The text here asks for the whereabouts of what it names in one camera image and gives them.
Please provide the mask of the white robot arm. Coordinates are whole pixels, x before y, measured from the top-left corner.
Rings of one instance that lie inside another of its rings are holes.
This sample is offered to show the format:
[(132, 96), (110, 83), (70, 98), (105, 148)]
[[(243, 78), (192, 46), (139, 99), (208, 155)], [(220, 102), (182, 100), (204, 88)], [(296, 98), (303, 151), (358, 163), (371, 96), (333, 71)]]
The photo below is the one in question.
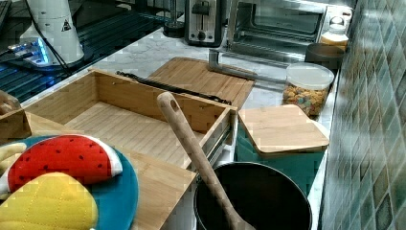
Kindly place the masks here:
[(68, 0), (25, 0), (32, 25), (20, 40), (33, 42), (37, 67), (73, 64), (84, 57)]

